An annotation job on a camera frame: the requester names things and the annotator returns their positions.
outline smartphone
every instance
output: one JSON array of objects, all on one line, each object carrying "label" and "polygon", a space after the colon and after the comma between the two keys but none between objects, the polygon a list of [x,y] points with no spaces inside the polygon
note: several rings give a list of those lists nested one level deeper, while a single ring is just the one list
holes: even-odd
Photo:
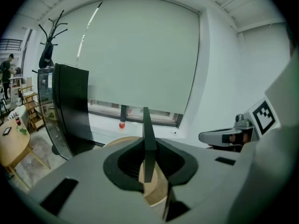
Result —
[{"label": "smartphone", "polygon": [[6,128],[6,130],[3,133],[3,136],[8,135],[10,130],[11,130],[11,127]]}]

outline bottle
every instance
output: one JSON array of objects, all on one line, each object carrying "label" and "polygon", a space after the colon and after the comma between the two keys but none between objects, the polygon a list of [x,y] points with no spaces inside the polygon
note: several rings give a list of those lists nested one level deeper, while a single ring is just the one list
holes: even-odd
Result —
[{"label": "bottle", "polygon": [[20,121],[20,118],[19,118],[18,114],[15,115],[15,121],[17,122],[17,126],[21,125],[21,121]]}]

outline railing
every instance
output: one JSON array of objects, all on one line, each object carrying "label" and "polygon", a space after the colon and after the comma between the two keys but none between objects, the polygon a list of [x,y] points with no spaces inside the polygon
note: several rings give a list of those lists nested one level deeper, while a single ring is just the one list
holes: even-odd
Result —
[{"label": "railing", "polygon": [[22,40],[0,39],[0,50],[20,50]]}]

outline black pants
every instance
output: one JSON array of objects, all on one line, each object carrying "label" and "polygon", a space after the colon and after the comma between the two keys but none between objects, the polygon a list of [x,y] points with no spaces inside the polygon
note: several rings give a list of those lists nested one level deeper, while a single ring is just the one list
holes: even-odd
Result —
[{"label": "black pants", "polygon": [[5,99],[8,99],[8,96],[7,96],[7,90],[9,88],[9,82],[5,82],[2,84],[3,85],[3,89],[4,89],[4,96],[5,96]]}]

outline round wooden table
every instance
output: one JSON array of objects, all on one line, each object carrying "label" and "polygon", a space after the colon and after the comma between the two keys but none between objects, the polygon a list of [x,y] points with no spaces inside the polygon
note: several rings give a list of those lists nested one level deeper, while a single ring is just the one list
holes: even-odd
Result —
[{"label": "round wooden table", "polygon": [[[26,129],[21,120],[21,128]],[[4,131],[11,127],[9,134],[4,135]],[[17,131],[17,123],[15,119],[11,119],[0,126],[0,163],[7,171],[12,172],[16,178],[29,189],[29,186],[20,178],[14,170],[15,166],[28,154],[31,153],[33,157],[39,161],[46,168],[50,169],[31,149],[29,146],[30,134],[22,134]]]},{"label": "round wooden table", "polygon": [[[137,140],[139,138],[140,137],[132,137],[132,136],[119,138],[117,140],[108,143],[104,147],[116,145],[128,140]],[[143,196],[149,205],[155,206],[167,197],[168,181],[165,178],[163,172],[161,171],[157,163],[155,164],[155,170],[154,170],[152,180],[149,183],[144,183],[143,163],[141,164],[140,173],[139,173],[139,182],[143,183],[144,186]]]}]

